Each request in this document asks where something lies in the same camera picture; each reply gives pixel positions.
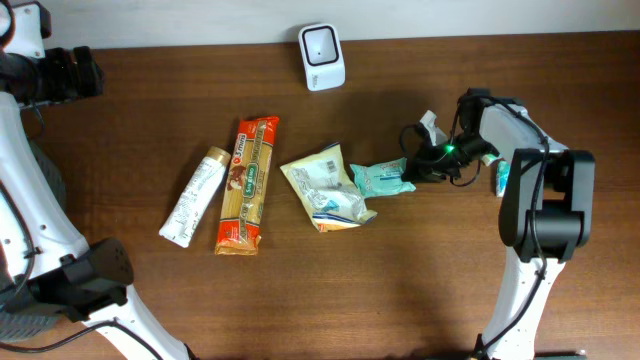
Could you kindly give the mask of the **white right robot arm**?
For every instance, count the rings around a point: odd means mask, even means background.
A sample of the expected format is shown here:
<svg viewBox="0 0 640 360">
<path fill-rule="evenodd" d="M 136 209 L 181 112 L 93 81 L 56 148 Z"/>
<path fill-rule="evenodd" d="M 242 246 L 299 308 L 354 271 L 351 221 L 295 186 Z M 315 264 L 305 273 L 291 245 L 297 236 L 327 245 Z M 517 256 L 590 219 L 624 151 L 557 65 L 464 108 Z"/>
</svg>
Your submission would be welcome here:
<svg viewBox="0 0 640 360">
<path fill-rule="evenodd" d="M 590 237 L 595 158 L 552 139 L 523 102 L 468 89 L 450 132 L 432 116 L 409 125 L 421 139 L 407 155 L 403 180 L 449 181 L 486 157 L 506 161 L 509 175 L 498 215 L 506 262 L 496 306 L 477 336 L 472 359 L 534 359 L 535 338 L 551 289 L 575 251 Z"/>
</svg>

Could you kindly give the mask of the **teal wet wipes pack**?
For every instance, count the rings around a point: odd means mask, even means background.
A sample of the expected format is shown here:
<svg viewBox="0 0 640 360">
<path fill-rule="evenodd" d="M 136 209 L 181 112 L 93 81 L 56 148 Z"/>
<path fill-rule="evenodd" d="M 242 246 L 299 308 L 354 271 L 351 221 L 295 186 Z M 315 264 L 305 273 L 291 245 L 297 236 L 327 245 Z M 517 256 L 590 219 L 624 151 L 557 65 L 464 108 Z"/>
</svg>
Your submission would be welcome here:
<svg viewBox="0 0 640 360">
<path fill-rule="evenodd" d="M 416 186 L 404 181 L 402 175 L 406 170 L 406 158 L 371 166 L 351 164 L 354 184 L 364 198 L 395 196 L 405 192 L 414 192 Z"/>
</svg>

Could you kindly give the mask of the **white tube with gold cap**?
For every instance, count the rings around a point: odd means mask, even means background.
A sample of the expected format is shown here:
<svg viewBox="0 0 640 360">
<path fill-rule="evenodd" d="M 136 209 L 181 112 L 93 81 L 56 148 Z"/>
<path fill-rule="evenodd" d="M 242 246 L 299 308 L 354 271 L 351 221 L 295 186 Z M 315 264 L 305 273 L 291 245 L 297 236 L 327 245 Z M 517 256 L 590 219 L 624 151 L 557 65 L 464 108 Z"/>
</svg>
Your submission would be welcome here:
<svg viewBox="0 0 640 360">
<path fill-rule="evenodd" d="M 187 248 L 209 203 L 219 188 L 231 155 L 212 146 L 200 161 L 182 191 L 159 235 L 170 242 Z"/>
</svg>

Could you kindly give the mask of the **small green-white packet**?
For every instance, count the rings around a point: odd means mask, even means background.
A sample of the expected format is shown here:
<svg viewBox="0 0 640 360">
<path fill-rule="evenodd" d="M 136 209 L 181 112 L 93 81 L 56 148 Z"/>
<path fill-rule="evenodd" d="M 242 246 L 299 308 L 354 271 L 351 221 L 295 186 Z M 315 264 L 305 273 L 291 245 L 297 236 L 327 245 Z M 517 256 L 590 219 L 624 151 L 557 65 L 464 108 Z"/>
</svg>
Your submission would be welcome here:
<svg viewBox="0 0 640 360">
<path fill-rule="evenodd" d="M 510 173 L 510 164 L 505 160 L 500 160 L 496 167 L 496 175 L 495 175 L 495 182 L 496 182 L 495 193 L 498 198 L 502 198 L 505 194 L 509 173 Z"/>
</svg>

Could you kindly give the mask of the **orange spaghetti packet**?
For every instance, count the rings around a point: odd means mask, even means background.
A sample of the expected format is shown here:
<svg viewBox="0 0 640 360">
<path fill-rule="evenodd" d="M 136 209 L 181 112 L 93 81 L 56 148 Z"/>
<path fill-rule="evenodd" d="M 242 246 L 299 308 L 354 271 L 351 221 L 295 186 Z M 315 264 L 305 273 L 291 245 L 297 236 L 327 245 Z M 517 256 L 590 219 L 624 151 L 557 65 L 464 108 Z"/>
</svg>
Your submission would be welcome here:
<svg viewBox="0 0 640 360">
<path fill-rule="evenodd" d="M 224 183 L 217 255 L 255 255 L 280 118 L 242 120 Z"/>
</svg>

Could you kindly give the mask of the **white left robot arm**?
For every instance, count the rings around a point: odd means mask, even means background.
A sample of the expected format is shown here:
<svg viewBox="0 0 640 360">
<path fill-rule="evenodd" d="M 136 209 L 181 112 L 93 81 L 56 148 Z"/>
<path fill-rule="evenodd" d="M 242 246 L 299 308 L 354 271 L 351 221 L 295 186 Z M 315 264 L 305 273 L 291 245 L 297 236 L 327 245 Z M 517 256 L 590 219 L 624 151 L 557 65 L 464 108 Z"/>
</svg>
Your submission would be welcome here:
<svg viewBox="0 0 640 360">
<path fill-rule="evenodd" d="M 87 46 L 54 48 L 40 59 L 1 55 L 1 249 L 11 281 L 1 291 L 1 346 L 62 317 L 99 332 L 128 359 L 191 359 L 194 354 L 151 314 L 133 286 L 122 243 L 89 244 L 63 209 L 38 159 L 21 112 L 102 94 L 104 74 Z"/>
</svg>

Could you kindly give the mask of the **cream chips bag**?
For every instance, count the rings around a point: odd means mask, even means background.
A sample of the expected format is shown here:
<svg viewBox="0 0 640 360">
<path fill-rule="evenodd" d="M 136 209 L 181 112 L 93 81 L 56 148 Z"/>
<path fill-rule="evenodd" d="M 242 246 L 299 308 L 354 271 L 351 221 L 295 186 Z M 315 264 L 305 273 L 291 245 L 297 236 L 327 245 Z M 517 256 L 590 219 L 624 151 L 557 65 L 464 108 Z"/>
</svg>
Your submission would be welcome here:
<svg viewBox="0 0 640 360">
<path fill-rule="evenodd" d="M 282 165 L 280 170 L 321 233 L 359 227 L 377 216 L 347 174 L 339 143 Z"/>
</svg>

